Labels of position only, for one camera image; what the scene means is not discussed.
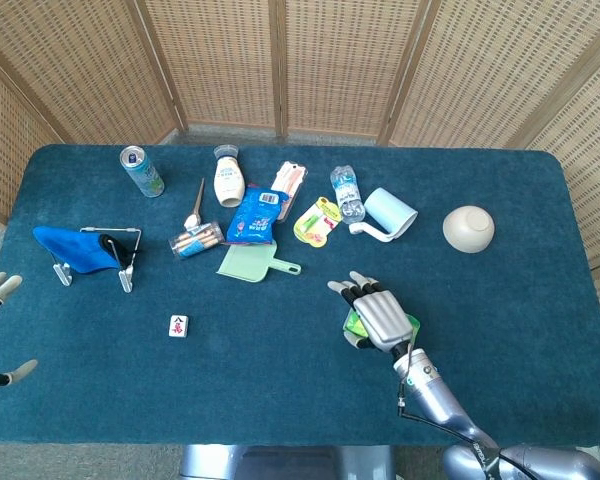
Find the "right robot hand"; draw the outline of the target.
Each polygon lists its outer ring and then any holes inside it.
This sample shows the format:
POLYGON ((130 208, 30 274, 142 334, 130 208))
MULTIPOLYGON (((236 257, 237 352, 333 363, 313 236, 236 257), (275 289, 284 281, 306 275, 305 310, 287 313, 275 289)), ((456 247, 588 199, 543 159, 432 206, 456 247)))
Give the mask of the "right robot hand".
POLYGON ((328 288, 356 312, 376 349, 390 353, 395 361, 407 355, 413 327, 396 297, 372 277, 356 271, 349 275, 351 281, 330 280, 328 288))

